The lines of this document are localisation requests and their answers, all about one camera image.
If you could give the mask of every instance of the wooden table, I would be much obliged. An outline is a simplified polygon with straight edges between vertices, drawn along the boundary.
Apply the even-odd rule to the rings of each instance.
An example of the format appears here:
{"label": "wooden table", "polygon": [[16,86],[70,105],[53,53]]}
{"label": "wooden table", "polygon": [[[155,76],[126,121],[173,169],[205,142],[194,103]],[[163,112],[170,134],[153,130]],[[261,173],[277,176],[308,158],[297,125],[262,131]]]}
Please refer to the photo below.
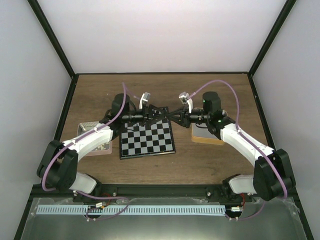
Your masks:
{"label": "wooden table", "polygon": [[[79,123],[99,121],[112,100],[122,93],[122,82],[137,96],[151,93],[150,104],[181,106],[181,92],[193,93],[210,80],[230,83],[239,98],[239,124],[260,142],[267,144],[261,120],[245,74],[92,74],[80,75],[61,140],[74,138]],[[193,98],[193,106],[202,106],[202,94],[218,92],[222,108],[235,119],[236,101],[223,83],[213,83]],[[84,157],[78,171],[90,174],[108,184],[220,184],[234,174],[252,174],[251,164],[230,145],[194,143],[191,129],[172,124],[176,153],[120,160],[119,139],[113,141],[112,154]]]}

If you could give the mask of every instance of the wire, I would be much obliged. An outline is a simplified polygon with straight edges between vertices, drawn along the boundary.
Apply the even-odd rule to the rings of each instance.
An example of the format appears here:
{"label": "wire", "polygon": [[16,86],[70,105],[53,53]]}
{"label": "wire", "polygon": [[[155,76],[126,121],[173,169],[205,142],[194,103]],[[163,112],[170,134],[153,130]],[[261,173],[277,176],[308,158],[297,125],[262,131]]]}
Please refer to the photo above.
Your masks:
{"label": "wire", "polygon": [[[102,195],[105,195],[105,196],[107,196],[108,198],[111,198],[111,195],[109,194],[109,193],[102,193]],[[111,199],[109,199],[109,201],[106,203],[106,205],[105,205],[105,207],[108,207],[109,205],[110,205],[110,201],[111,201]]]}
{"label": "wire", "polygon": [[140,97],[134,95],[134,93],[132,91],[130,91],[127,87],[125,87],[125,89],[133,98],[140,100]]}
{"label": "wire", "polygon": [[[129,200],[127,197],[124,197],[124,196],[101,197],[101,196],[92,196],[92,195],[89,195],[89,194],[84,193],[84,192],[82,192],[82,191],[76,191],[76,192],[79,193],[79,194],[81,194],[81,195],[83,195],[83,196],[85,196],[85,197],[88,197],[88,198],[91,198],[91,199],[96,199],[96,200],[114,200],[114,199],[116,199],[116,200],[118,200],[118,199],[126,200],[127,204],[125,205],[125,207],[124,207],[123,209],[121,209],[120,211],[118,211],[117,213],[115,213],[114,215],[111,215],[111,216],[108,216],[108,217],[104,217],[104,218],[100,218],[100,217],[99,217],[99,218],[95,218],[94,221],[102,221],[102,220],[112,219],[112,218],[120,215],[121,213],[123,213],[123,212],[129,207],[129,202],[130,202],[130,200]],[[89,209],[89,210],[86,212],[85,216],[86,216],[86,219],[87,219],[87,220],[90,219],[89,216],[88,216],[88,214],[89,214],[91,211],[96,210],[96,209],[99,209],[99,208],[94,207],[94,208]]]}
{"label": "wire", "polygon": [[242,202],[242,210],[245,210],[245,203],[246,203],[245,195],[244,195],[243,193],[241,193],[240,196],[241,196],[242,199],[243,199],[243,202]]}
{"label": "wire", "polygon": [[[92,129],[90,131],[87,131],[84,135],[78,137],[77,139],[75,139],[75,143],[81,141],[82,139],[84,139],[85,137],[89,136],[90,134],[92,133],[95,133],[96,131],[99,131],[103,128],[105,128],[106,126],[108,126],[109,124],[113,123],[118,117],[119,115],[122,113],[124,107],[125,107],[125,103],[126,103],[126,94],[127,94],[127,87],[125,85],[125,83],[123,82],[122,83],[122,87],[123,87],[123,101],[122,101],[122,105],[121,105],[121,108],[119,110],[119,112],[114,116],[113,119],[111,119],[110,121],[108,121],[106,124],[103,124],[102,126],[98,127],[96,130],[95,129]],[[52,165],[54,164],[54,162],[58,159],[58,157],[65,151],[67,150],[69,147],[71,147],[74,143],[71,142],[69,144],[67,144],[66,146],[64,146],[53,158],[52,160],[50,161],[50,163],[48,164],[48,166],[46,167],[45,171],[44,171],[44,174],[43,174],[43,177],[42,177],[42,189],[46,192],[50,192],[50,191],[53,191],[55,190],[56,188],[55,187],[52,187],[52,188],[47,188],[46,187],[46,180],[47,180],[47,176],[48,176],[48,173],[52,167]]]}
{"label": "wire", "polygon": [[104,117],[106,118],[110,112],[111,112],[111,109],[107,110],[104,114]]}
{"label": "wire", "polygon": [[137,112],[136,105],[131,100],[129,101],[129,104],[133,107],[134,112],[136,113]]}
{"label": "wire", "polygon": [[207,126],[199,126],[197,123],[195,124],[195,126],[196,126],[198,129],[208,129]]}
{"label": "wire", "polygon": [[236,219],[236,218],[229,217],[227,214],[225,214],[225,217],[226,217],[227,219],[236,219],[236,221],[243,221],[243,220],[252,219],[252,218],[254,218],[255,216],[257,216],[258,214],[261,213],[261,211],[262,211],[262,210],[264,209],[264,207],[265,207],[265,204],[266,204],[266,202],[263,201],[262,206],[260,207],[260,209],[259,209],[256,213],[254,213],[254,214],[252,214],[252,215],[250,215],[250,216],[246,216],[246,217],[242,217],[242,218]]}
{"label": "wire", "polygon": [[271,160],[268,158],[268,156],[260,150],[260,148],[258,146],[256,146],[252,141],[250,141],[241,131],[240,131],[240,128],[239,128],[239,112],[240,112],[240,105],[239,105],[239,100],[238,100],[238,96],[236,94],[236,91],[233,89],[233,87],[227,83],[226,81],[224,80],[220,80],[220,79],[216,79],[216,80],[211,80],[209,82],[207,82],[206,84],[204,84],[203,86],[201,86],[197,91],[195,91],[194,93],[192,93],[188,99],[191,99],[193,98],[198,92],[200,92],[203,88],[205,88],[206,86],[208,86],[209,84],[212,84],[212,83],[223,83],[225,85],[227,85],[231,91],[233,92],[233,95],[235,97],[235,101],[236,101],[236,118],[235,118],[235,128],[237,130],[237,132],[239,133],[239,135],[245,139],[251,146],[253,146],[263,157],[264,159],[266,160],[266,162],[270,165],[272,171],[274,172],[276,178],[278,179],[281,187],[282,187],[282,190],[283,190],[283,197],[282,199],[286,199],[287,196],[288,196],[288,192],[287,192],[287,188],[286,188],[286,185],[284,183],[284,181],[281,179],[281,176],[279,175],[277,169],[275,168],[275,166],[272,164]]}

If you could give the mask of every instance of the white wall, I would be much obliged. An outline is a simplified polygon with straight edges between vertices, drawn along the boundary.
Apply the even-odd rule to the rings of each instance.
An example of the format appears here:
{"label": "white wall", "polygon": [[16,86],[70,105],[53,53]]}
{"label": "white wall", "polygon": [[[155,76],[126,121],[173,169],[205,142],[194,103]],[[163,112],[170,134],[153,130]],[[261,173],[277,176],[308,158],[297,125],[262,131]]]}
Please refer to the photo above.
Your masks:
{"label": "white wall", "polygon": [[70,77],[26,0],[0,7],[0,239],[13,239]]}
{"label": "white wall", "polygon": [[288,151],[296,187],[320,239],[320,1],[297,1],[254,82],[278,148]]}
{"label": "white wall", "polygon": [[248,71],[285,0],[39,0],[76,73]]}

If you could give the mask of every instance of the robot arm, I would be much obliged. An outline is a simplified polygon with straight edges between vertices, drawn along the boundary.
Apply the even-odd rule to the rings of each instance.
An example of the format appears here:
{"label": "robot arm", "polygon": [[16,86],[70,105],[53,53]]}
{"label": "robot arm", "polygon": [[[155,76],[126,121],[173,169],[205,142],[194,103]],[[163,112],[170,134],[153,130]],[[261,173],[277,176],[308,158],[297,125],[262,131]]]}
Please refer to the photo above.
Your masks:
{"label": "robot arm", "polygon": [[[101,128],[103,124],[109,122],[119,112],[124,96],[123,94],[116,95],[111,109],[107,111],[104,118],[92,130],[92,134],[86,132],[84,135],[88,134],[88,136],[85,137],[80,135],[64,142],[56,140],[50,142],[38,167],[37,175],[42,178],[47,166],[57,152],[64,146],[70,145],[62,154],[63,160],[53,163],[46,177],[46,183],[60,191],[70,189],[98,196],[100,193],[96,189],[96,185],[99,181],[87,174],[77,172],[78,162],[99,145],[116,138],[121,133],[124,123],[151,125],[162,118],[168,118],[185,128],[189,128],[191,123],[205,123],[211,134],[230,144],[252,164],[254,167],[253,175],[237,174],[222,182],[222,189],[227,197],[232,198],[236,194],[248,193],[258,194],[262,199],[269,201],[277,196],[281,196],[283,189],[270,165],[251,144],[240,136],[235,121],[222,110],[218,94],[216,92],[204,93],[202,96],[203,109],[193,108],[193,102],[191,99],[188,99],[188,96],[186,92],[180,94],[179,99],[185,106],[173,112],[165,112],[153,105],[147,106],[146,103],[150,97],[150,94],[147,92],[141,97],[139,109],[132,112],[129,106],[130,98],[126,96],[125,107],[119,117],[109,126]],[[296,182],[288,154],[282,149],[275,151],[265,146],[243,130],[241,130],[241,133],[272,160],[286,189],[294,188]]]}

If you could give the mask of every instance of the chessboard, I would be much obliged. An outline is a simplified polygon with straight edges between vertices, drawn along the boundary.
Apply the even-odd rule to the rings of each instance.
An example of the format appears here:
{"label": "chessboard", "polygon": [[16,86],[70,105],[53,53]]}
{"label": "chessboard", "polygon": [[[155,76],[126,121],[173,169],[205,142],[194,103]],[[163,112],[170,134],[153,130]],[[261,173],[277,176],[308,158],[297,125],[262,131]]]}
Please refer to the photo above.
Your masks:
{"label": "chessboard", "polygon": [[150,126],[125,123],[119,143],[120,159],[176,152],[171,122],[167,118]]}

